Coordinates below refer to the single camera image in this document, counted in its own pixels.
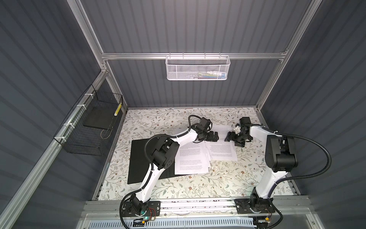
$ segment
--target corrugated wall panel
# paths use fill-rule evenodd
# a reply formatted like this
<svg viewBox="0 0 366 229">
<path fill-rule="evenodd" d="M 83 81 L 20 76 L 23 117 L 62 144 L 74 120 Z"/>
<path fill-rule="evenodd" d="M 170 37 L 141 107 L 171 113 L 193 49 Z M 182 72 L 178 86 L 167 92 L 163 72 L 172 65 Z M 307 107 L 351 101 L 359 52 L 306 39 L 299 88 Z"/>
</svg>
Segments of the corrugated wall panel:
<svg viewBox="0 0 366 229">
<path fill-rule="evenodd" d="M 310 0 L 82 0 L 104 52 L 282 52 Z"/>
<path fill-rule="evenodd" d="M 365 50 L 366 2 L 324 0 L 262 109 L 270 128 L 310 137 L 330 151 L 328 172 L 296 181 L 326 228 L 364 224 Z M 297 149 L 293 175 L 325 165 L 313 145 L 298 141 Z"/>
<path fill-rule="evenodd" d="M 1 213 L 100 68 L 66 1 L 0 1 L 0 40 Z M 13 228 L 73 228 L 105 159 L 60 152 Z"/>
<path fill-rule="evenodd" d="M 164 60 L 109 60 L 129 107 L 244 106 L 258 101 L 277 60 L 232 60 L 224 81 L 170 81 Z"/>
</svg>

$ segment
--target white paper sheet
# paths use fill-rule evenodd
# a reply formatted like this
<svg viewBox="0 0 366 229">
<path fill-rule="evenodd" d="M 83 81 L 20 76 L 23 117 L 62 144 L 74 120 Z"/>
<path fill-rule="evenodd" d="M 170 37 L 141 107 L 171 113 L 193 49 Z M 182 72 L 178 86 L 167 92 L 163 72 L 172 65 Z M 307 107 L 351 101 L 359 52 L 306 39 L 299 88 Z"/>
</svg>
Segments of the white paper sheet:
<svg viewBox="0 0 366 229">
<path fill-rule="evenodd" d="M 224 141 L 227 133 L 232 131 L 231 126 L 225 125 L 213 125 L 212 131 L 217 132 L 219 135 L 219 140 L 217 142 L 208 142 L 204 141 L 209 154 L 213 160 L 235 160 L 237 161 L 238 158 L 236 156 L 236 151 L 234 147 L 234 142 L 226 142 Z"/>
<path fill-rule="evenodd" d="M 208 151 L 203 142 L 187 143 L 179 147 L 175 156 L 176 175 L 208 173 L 210 161 Z"/>
</svg>

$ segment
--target floral pattern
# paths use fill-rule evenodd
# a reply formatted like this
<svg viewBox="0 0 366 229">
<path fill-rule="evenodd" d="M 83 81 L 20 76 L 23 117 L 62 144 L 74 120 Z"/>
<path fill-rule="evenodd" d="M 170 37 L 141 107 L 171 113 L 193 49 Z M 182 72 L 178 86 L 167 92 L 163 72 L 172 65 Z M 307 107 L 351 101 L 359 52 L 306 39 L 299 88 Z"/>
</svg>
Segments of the floral pattern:
<svg viewBox="0 0 366 229">
<path fill-rule="evenodd" d="M 209 118 L 218 125 L 235 127 L 241 117 L 250 117 L 252 123 L 259 124 L 254 108 L 246 107 L 128 110 L 99 200 L 122 199 L 139 188 L 140 183 L 127 184 L 132 140 L 159 133 L 171 134 L 177 128 L 185 129 L 191 114 Z M 250 196 L 266 169 L 265 147 L 254 139 L 244 148 L 235 149 L 238 161 L 213 160 L 207 174 L 159 180 L 152 199 Z M 285 181 L 277 186 L 274 194 L 293 195 L 293 192 Z"/>
</svg>

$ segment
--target basket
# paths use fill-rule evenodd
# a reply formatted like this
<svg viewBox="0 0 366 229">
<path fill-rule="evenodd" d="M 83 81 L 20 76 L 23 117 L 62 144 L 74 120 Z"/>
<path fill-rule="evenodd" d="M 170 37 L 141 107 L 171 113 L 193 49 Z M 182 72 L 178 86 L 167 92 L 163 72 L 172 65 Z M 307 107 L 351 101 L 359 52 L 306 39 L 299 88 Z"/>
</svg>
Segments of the basket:
<svg viewBox="0 0 366 229">
<path fill-rule="evenodd" d="M 54 139 L 68 153 L 95 156 L 108 154 L 123 114 L 122 111 L 119 111 L 116 116 L 114 113 L 118 107 L 121 107 L 122 101 L 122 95 L 120 94 L 94 91 L 88 96 L 83 105 L 78 105 L 80 107 L 75 117 L 69 123 L 63 124 L 67 125 L 63 136 L 54 136 Z M 93 109 L 112 111 L 109 112 L 111 113 L 110 122 L 105 124 L 104 129 L 86 126 Z"/>
<path fill-rule="evenodd" d="M 165 59 L 168 80 L 226 80 L 229 56 L 181 55 Z"/>
</svg>

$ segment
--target yellow object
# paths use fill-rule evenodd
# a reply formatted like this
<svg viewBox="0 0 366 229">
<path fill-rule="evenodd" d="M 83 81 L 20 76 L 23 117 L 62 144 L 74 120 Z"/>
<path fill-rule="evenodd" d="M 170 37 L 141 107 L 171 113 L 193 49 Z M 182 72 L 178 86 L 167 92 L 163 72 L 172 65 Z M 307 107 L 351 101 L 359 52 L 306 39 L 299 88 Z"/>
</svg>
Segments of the yellow object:
<svg viewBox="0 0 366 229">
<path fill-rule="evenodd" d="M 117 115 L 118 115 L 118 112 L 119 112 L 119 110 L 121 109 L 121 107 L 122 107 L 122 103 L 120 103 L 120 104 L 118 105 L 117 110 L 116 110 L 116 112 L 115 112 L 115 116 L 117 116 Z"/>
</svg>

